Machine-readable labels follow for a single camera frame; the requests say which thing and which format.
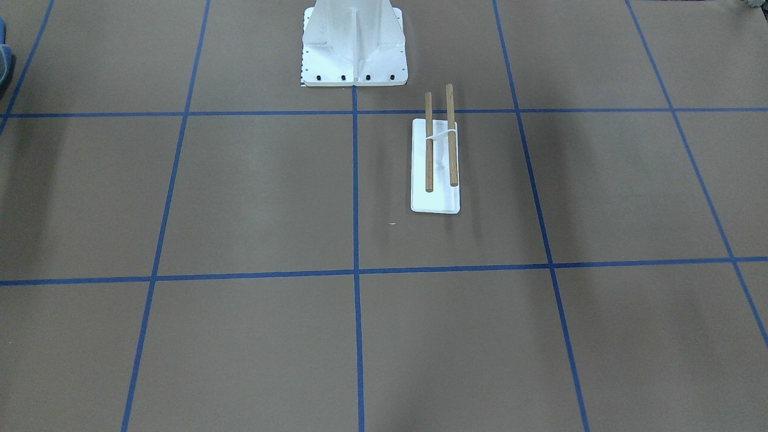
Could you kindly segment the white towel rack base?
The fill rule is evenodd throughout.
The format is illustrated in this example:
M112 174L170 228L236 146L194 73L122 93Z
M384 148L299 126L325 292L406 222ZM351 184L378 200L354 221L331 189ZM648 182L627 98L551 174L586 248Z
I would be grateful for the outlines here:
M452 186L449 123L433 121L433 190L426 190L426 121L412 121L410 208L414 212L457 214L461 208L460 186Z

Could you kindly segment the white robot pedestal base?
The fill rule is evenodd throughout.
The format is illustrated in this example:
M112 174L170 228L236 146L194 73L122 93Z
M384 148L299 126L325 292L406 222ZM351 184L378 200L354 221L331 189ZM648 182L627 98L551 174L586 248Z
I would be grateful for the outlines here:
M302 24L301 85L408 82L403 12L390 1L317 1L304 10Z

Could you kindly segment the wooden rack rod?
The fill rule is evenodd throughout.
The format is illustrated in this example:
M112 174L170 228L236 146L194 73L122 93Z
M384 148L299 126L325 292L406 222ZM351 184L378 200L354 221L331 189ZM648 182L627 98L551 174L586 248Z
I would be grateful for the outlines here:
M434 191L433 93L426 91L425 102L425 191Z
M459 171L458 171L458 142L457 142L457 129L455 118L455 96L454 86L452 83L445 85L446 96L446 115L447 115L447 137L448 137L448 150L449 150L449 184L452 188L458 188L459 186Z

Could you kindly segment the blue microfiber towel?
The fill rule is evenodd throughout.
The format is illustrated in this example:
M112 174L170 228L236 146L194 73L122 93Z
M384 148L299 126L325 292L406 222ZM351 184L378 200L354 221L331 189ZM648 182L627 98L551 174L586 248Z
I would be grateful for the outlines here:
M7 25L5 19L1 17L1 97L6 92L14 69L14 54L11 47L6 43L6 38Z

